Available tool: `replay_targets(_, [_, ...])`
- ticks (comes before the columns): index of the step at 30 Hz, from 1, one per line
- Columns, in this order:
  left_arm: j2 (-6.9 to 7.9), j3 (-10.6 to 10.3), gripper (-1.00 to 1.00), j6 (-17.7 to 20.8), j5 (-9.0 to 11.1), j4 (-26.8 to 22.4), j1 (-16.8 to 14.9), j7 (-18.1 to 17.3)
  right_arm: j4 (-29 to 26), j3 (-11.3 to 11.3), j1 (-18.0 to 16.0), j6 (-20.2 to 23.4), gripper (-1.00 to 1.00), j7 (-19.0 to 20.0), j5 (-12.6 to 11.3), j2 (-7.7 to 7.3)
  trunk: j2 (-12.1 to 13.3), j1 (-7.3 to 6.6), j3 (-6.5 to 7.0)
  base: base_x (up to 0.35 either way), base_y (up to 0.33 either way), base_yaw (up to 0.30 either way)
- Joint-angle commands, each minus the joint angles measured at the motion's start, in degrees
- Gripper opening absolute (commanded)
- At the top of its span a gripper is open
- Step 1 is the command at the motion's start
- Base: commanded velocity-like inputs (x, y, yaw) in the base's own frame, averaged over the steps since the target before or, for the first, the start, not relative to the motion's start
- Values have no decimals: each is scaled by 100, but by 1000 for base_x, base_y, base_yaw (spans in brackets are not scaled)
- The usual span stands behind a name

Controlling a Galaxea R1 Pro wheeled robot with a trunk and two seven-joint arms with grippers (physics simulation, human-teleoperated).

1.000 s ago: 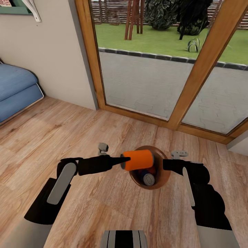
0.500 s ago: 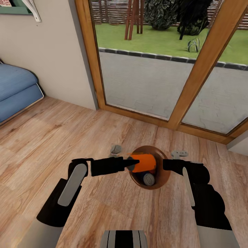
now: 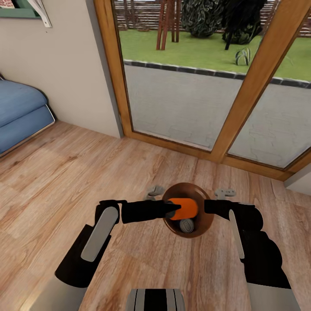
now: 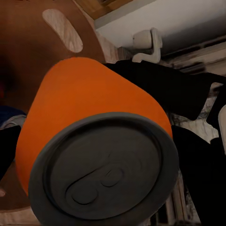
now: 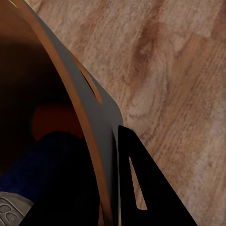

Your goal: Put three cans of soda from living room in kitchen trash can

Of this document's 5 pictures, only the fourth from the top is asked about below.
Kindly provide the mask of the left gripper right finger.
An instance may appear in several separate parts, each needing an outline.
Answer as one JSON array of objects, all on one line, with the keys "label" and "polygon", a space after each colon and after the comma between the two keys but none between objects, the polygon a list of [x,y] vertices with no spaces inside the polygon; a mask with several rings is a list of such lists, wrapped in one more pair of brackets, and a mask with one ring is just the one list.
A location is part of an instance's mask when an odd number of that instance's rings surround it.
[{"label": "left gripper right finger", "polygon": [[171,129],[179,168],[202,226],[226,226],[226,155],[188,129]]}]

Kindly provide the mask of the trash can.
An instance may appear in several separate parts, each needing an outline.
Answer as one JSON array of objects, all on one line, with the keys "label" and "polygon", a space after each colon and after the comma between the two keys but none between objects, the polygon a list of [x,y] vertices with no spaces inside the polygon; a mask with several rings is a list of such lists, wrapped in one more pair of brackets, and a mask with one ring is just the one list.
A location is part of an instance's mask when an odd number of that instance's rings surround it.
[{"label": "trash can", "polygon": [[[60,11],[81,38],[83,49],[72,52],[43,18],[47,9]],[[75,0],[0,0],[0,75],[6,85],[0,102],[28,115],[46,73],[71,57],[107,64],[90,21]],[[0,181],[0,213],[31,208],[12,161]]]}]

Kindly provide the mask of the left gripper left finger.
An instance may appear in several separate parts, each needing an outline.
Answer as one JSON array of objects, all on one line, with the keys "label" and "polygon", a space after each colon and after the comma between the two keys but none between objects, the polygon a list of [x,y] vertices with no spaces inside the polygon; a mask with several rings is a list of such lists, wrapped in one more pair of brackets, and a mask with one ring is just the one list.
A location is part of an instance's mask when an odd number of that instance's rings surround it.
[{"label": "left gripper left finger", "polygon": [[15,158],[21,129],[20,126],[14,126],[0,130],[0,181]]}]

